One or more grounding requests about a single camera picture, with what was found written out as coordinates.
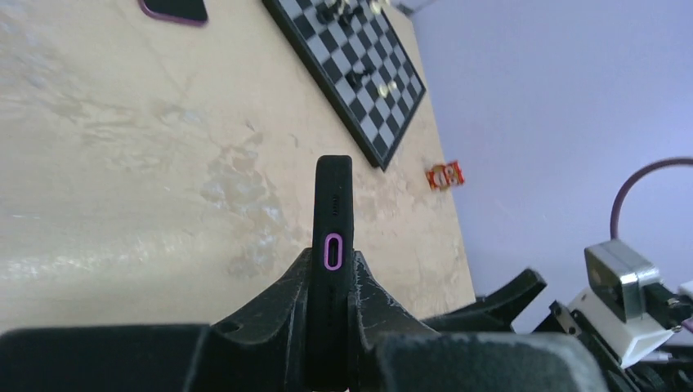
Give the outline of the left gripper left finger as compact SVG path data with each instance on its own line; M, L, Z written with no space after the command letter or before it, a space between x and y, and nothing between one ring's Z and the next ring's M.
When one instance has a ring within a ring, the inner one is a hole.
M36 327L1 337L4 391L303 391L303 251L213 325Z

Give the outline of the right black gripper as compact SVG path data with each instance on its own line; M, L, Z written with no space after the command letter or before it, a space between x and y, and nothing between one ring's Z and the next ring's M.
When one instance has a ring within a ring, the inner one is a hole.
M509 283L474 303L425 318L438 332L514 332L512 322L547 286L533 269L524 269ZM549 315L534 329L576 338L596 359L610 391L691 391L692 348L661 343L635 364L623 368L620 357L579 310L555 301Z

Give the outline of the black phone from case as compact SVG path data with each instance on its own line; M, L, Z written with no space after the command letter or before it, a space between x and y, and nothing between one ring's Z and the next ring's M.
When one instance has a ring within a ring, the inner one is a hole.
M140 9L155 20L203 26L208 22L204 0L139 0Z

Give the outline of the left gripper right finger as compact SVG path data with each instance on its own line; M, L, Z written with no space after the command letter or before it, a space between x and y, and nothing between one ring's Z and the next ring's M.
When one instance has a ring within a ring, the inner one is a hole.
M572 336L441 333L408 312L354 254L349 295L351 391L606 391L593 356Z

